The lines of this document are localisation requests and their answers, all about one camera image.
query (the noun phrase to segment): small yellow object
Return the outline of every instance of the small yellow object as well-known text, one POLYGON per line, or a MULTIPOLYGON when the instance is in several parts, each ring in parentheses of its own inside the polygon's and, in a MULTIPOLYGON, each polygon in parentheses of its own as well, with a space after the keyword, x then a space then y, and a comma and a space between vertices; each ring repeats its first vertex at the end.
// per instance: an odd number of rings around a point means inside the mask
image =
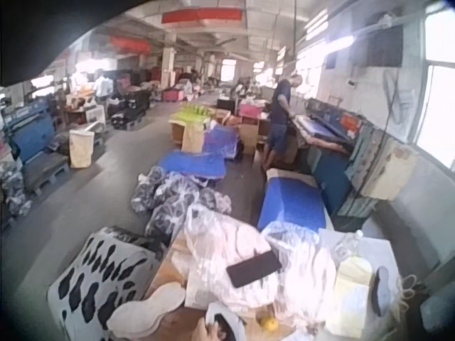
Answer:
POLYGON ((278 320, 273 316, 268 316, 266 318, 261 319, 260 321, 261 327, 269 332, 273 332, 278 329, 278 320))

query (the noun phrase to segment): white insole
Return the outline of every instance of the white insole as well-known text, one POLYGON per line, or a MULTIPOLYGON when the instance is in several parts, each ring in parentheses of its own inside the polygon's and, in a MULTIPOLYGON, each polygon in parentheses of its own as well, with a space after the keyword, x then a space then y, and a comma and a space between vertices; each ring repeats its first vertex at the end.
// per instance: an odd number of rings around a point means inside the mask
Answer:
POLYGON ((117 337, 150 335, 162 317, 177 309, 184 300, 185 289, 179 283, 164 284, 145 301, 127 302, 118 307, 107 321, 107 327, 117 337))

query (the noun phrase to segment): dark t-shirt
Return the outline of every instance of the dark t-shirt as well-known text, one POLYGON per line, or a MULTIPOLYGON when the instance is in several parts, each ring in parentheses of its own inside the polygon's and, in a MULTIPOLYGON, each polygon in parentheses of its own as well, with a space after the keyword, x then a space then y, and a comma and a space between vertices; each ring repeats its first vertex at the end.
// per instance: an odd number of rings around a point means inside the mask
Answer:
POLYGON ((278 96, 284 95, 287 102, 291 100, 291 83, 288 80, 282 80, 278 83, 272 97, 272 112, 270 113, 270 121, 273 124, 287 124, 287 113, 278 102, 278 96))

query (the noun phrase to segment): plastic bottle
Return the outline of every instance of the plastic bottle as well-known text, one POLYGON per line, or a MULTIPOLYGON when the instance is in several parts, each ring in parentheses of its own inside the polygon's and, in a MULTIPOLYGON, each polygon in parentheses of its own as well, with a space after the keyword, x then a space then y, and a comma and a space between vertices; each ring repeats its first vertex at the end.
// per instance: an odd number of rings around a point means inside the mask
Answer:
POLYGON ((362 237, 363 232, 359 229, 355 233, 347 233, 344 238, 335 245, 332 249, 332 258, 337 266, 357 252, 362 237))

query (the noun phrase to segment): concrete floor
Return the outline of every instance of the concrete floor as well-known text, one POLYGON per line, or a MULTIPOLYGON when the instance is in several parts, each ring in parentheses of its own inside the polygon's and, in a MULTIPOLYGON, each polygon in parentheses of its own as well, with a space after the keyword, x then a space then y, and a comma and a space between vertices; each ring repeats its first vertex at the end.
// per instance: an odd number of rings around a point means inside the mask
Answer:
MULTIPOLYGON (((178 106, 159 104, 138 131, 113 131, 104 154, 89 168, 59 175, 60 184, 45 187, 30 214, 3 233, 2 308, 27 340, 63 339, 50 316, 46 292, 90 233, 110 225, 144 231, 149 217, 135 214, 129 201, 137 176, 173 150, 167 120, 178 106)), ((234 217, 255 224, 263 198, 259 166, 246 158, 227 163, 227 169, 218 190, 231 197, 234 217)))

